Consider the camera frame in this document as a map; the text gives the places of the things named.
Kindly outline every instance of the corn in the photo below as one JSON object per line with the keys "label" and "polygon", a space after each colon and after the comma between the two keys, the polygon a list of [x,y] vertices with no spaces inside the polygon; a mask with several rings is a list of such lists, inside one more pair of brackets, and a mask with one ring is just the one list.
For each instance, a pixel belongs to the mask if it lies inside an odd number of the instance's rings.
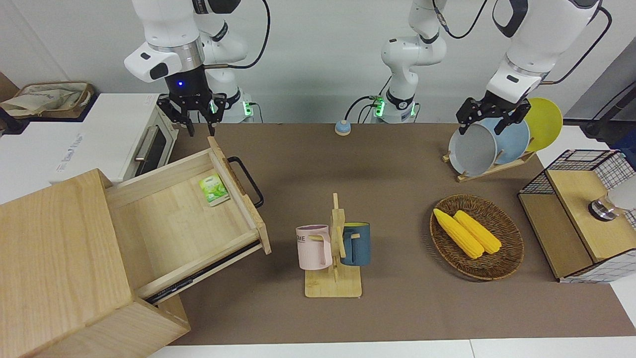
{"label": "corn", "polygon": [[453,217],[460,223],[469,233],[473,235],[477,241],[483,246],[484,250],[489,254],[494,254],[501,248],[501,241],[497,239],[488,229],[481,225],[477,220],[473,219],[466,212],[459,210]]}
{"label": "corn", "polygon": [[451,239],[461,248],[468,257],[471,259],[477,259],[483,255],[483,247],[477,241],[471,233],[469,233],[463,226],[461,226],[454,218],[449,214],[439,210],[433,209],[433,213],[437,218],[440,226]]}

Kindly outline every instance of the drawer handle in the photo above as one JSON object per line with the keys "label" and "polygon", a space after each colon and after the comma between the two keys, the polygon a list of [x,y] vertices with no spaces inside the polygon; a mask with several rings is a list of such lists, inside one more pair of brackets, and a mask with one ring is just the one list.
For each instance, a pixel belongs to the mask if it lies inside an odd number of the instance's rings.
{"label": "drawer handle", "polygon": [[158,133],[159,127],[157,125],[146,129],[144,141],[141,143],[141,147],[139,148],[139,151],[137,151],[137,155],[135,155],[135,162],[145,162],[148,159],[150,150],[153,148],[153,143],[155,142]]}
{"label": "drawer handle", "polygon": [[243,169],[243,173],[245,173],[245,176],[249,180],[249,183],[252,184],[252,187],[254,188],[254,191],[256,192],[256,195],[258,195],[258,201],[256,203],[254,203],[254,207],[258,209],[261,206],[263,206],[263,203],[265,203],[265,198],[263,197],[263,193],[261,192],[260,189],[258,189],[258,186],[256,185],[256,182],[254,181],[254,179],[252,179],[252,176],[249,174],[249,171],[247,170],[247,168],[245,168],[245,164],[243,164],[243,162],[240,160],[239,157],[229,157],[228,158],[228,162],[230,162],[230,163],[233,163],[233,162],[238,163],[240,168]]}

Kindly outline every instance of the wooden box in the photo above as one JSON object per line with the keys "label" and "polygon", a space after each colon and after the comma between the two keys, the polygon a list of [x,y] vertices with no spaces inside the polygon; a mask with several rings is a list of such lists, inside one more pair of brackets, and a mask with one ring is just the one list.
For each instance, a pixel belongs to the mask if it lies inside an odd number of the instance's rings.
{"label": "wooden box", "polygon": [[[0,357],[147,356],[190,329],[179,291],[270,252],[210,143],[117,186],[95,169],[0,206]],[[230,193],[215,207],[198,187],[212,173]]]}
{"label": "wooden box", "polygon": [[588,204],[607,193],[594,171],[547,170],[554,194],[519,194],[548,259],[563,282],[610,282],[630,273],[636,231],[624,217],[602,222]]}

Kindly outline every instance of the pink mug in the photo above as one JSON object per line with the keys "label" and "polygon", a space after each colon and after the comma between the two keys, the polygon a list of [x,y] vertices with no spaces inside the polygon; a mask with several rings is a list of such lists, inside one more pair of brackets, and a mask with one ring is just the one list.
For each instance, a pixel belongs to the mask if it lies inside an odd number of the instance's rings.
{"label": "pink mug", "polygon": [[329,226],[306,225],[296,228],[298,263],[301,269],[317,270],[331,266]]}

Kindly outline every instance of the brown mat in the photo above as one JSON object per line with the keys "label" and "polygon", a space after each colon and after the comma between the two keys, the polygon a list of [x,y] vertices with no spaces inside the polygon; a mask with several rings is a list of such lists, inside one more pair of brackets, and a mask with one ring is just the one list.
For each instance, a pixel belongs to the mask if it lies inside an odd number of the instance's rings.
{"label": "brown mat", "polygon": [[[192,332],[176,345],[627,336],[636,331],[609,285],[556,283],[516,193],[528,164],[466,183],[440,157],[456,125],[220,125],[227,156],[265,194],[272,255],[255,253],[181,294]],[[172,159],[207,147],[207,128],[179,133]],[[372,263],[360,299],[308,299],[294,228],[329,222],[331,193],[348,220],[371,223]],[[432,207],[458,193],[493,201],[515,221],[525,260],[511,277],[471,282],[428,238]]]}

